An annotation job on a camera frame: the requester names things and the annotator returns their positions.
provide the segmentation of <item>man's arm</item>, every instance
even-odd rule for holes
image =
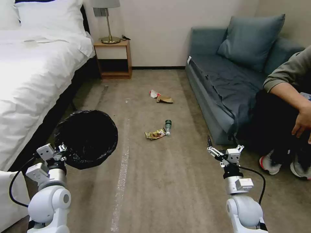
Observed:
[[[311,46],[300,53],[294,54],[287,62],[273,71],[265,80],[263,87],[267,92],[270,92],[273,87],[280,83],[292,84],[298,77],[305,76],[310,69]]]
[[[270,93],[277,95],[299,110],[292,135],[297,134],[299,138],[306,129],[311,129],[311,102],[300,95],[292,85],[289,83],[280,83],[274,86]]]
[[[292,134],[299,138],[306,129],[311,129],[311,102],[300,95],[291,85],[298,77],[304,77],[311,69],[311,46],[277,68],[264,82],[264,89],[277,95],[299,110]]]

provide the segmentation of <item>blue sofa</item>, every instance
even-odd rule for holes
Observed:
[[[278,38],[269,52],[263,72],[235,64],[217,54],[226,28],[192,28],[191,60],[186,73],[216,144],[231,144],[228,136],[245,139],[256,93],[268,74],[304,48]]]

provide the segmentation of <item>wall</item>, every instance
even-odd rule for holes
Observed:
[[[311,41],[310,0],[260,0],[256,16],[286,14],[281,36],[308,46]]]
[[[107,36],[105,17],[84,0],[94,39]],[[184,66],[192,26],[227,27],[232,15],[254,16],[258,0],[120,0],[109,10],[113,36],[131,39],[133,66]]]

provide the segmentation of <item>sneaker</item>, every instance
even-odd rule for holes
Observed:
[[[300,163],[298,163],[297,155],[295,156],[294,162],[291,163],[291,171],[297,177],[311,180],[311,167],[304,170]]]
[[[259,159],[259,164],[260,164],[260,167],[263,170],[268,171],[270,175],[276,175],[277,173],[279,173],[282,164],[272,165],[272,160],[270,158],[272,153],[273,153],[273,150],[266,156],[262,156]]]

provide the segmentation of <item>black trash bag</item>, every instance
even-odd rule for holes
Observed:
[[[116,149],[118,129],[104,112],[76,111],[59,123],[55,144],[68,149],[66,163],[77,169],[96,167]]]

